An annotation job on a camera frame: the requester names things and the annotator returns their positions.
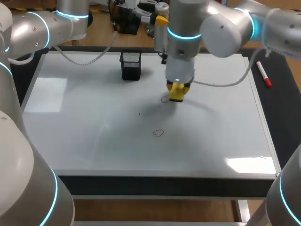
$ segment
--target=whiteboard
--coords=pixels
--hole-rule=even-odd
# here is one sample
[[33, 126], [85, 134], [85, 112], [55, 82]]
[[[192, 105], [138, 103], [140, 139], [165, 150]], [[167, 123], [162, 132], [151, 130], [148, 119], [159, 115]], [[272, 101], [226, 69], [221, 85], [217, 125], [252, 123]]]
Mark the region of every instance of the whiteboard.
[[[97, 54], [68, 55], [85, 62]], [[163, 103], [157, 54], [143, 53], [139, 81], [122, 80], [120, 53], [89, 66], [57, 52], [43, 57], [23, 117], [59, 175], [275, 178], [280, 171], [251, 73], [231, 88], [194, 83], [182, 103]], [[240, 54], [199, 54], [195, 80], [235, 82], [247, 64]]]

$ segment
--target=pen holder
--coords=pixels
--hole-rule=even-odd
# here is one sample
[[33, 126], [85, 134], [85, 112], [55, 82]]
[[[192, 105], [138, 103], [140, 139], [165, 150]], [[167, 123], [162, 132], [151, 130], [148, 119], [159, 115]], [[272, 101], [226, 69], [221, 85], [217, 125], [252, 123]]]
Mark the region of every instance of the pen holder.
[[120, 55], [122, 79], [138, 81], [141, 75], [141, 51], [123, 50]]

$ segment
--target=marker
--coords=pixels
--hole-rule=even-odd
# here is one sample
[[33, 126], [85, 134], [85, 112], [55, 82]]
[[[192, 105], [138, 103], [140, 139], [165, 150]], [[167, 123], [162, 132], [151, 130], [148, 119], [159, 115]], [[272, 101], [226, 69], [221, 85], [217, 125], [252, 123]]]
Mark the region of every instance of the marker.
[[272, 83], [271, 83], [271, 81], [269, 80], [267, 74], [265, 73], [262, 64], [261, 64], [259, 61], [258, 61], [256, 64], [257, 64], [257, 66], [258, 66], [258, 69], [259, 69], [259, 71], [260, 71], [260, 73], [261, 73], [261, 75], [262, 75], [264, 81], [265, 81], [265, 84], [267, 85], [268, 88], [271, 88], [271, 87], [272, 87]]

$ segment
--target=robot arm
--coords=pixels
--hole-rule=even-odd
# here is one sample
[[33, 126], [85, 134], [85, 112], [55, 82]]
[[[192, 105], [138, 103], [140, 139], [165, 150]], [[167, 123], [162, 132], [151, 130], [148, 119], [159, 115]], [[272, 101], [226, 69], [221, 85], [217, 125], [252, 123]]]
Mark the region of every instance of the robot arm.
[[11, 39], [5, 50], [10, 58], [23, 56], [87, 33], [88, 0], [59, 0], [56, 12], [29, 12], [13, 17]]
[[228, 8], [214, 0], [173, 0], [168, 27], [166, 78], [189, 83], [194, 76], [194, 57], [200, 41], [217, 57], [235, 54], [249, 40], [268, 50], [301, 57], [301, 20], [297, 12], [271, 9], [247, 0]]

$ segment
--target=cable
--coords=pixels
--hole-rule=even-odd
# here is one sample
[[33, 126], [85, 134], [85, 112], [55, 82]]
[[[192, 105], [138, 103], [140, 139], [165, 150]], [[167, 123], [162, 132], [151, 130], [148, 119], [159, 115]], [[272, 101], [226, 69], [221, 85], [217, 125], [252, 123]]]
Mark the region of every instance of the cable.
[[53, 46], [53, 48], [55, 48], [60, 54], [62, 54], [63, 57], [65, 57], [70, 62], [72, 62], [72, 63], [74, 63], [76, 65], [86, 66], [86, 65], [90, 65], [90, 64], [95, 63], [97, 60], [99, 60], [103, 55], [105, 55], [109, 51], [109, 49], [111, 48], [111, 46], [113, 45], [114, 41], [117, 38], [117, 33], [118, 33], [117, 31], [114, 31], [112, 42], [110, 43], [110, 45], [98, 57], [96, 57], [95, 59], [93, 59], [93, 60], [91, 60], [89, 62], [86, 62], [86, 63], [75, 62], [74, 60], [72, 60], [71, 58], [69, 58], [58, 46]]
[[30, 57], [26, 60], [13, 60], [9, 58], [8, 61], [13, 65], [25, 65], [31, 62], [33, 57], [34, 57], [34, 53], [31, 53]]
[[250, 58], [248, 68], [246, 69], [244, 75], [238, 81], [236, 81], [234, 83], [230, 83], [230, 84], [223, 84], [223, 85], [216, 85], [216, 84], [211, 84], [211, 83], [206, 83], [206, 82], [201, 82], [201, 81], [193, 81], [193, 82], [196, 83], [196, 84], [211, 86], [211, 87], [231, 87], [231, 86], [236, 86], [236, 85], [240, 84], [246, 78], [246, 76], [249, 74], [249, 72], [250, 72], [250, 70], [251, 70], [251, 68], [252, 68], [252, 66], [255, 62], [255, 58], [261, 50], [265, 49], [266, 50], [265, 57], [269, 57], [269, 54], [271, 53], [272, 49], [268, 48], [265, 45], [265, 30], [266, 30], [266, 27], [267, 27], [269, 17], [277, 10], [279, 10], [279, 9], [278, 8], [271, 9], [268, 12], [268, 14], [266, 15], [266, 17], [264, 18], [262, 31], [261, 31], [261, 43], [262, 43], [262, 45], [253, 52], [253, 54]]
[[194, 83], [196, 84], [200, 84], [200, 85], [205, 85], [205, 86], [211, 86], [211, 87], [231, 87], [231, 86], [236, 86], [238, 85], [239, 83], [241, 83], [245, 78], [246, 76], [249, 74], [250, 70], [251, 70], [251, 67], [253, 66], [254, 62], [255, 62], [255, 58], [257, 56], [257, 54], [263, 50], [264, 47], [263, 46], [260, 46], [259, 48], [257, 48], [251, 58], [250, 58], [250, 62], [249, 62], [249, 66], [248, 68], [246, 69], [246, 72], [244, 73], [244, 75], [236, 82], [234, 83], [230, 83], [230, 84], [224, 84], [224, 85], [215, 85], [215, 84], [210, 84], [210, 83], [206, 83], [206, 82], [201, 82], [201, 81], [193, 81]]

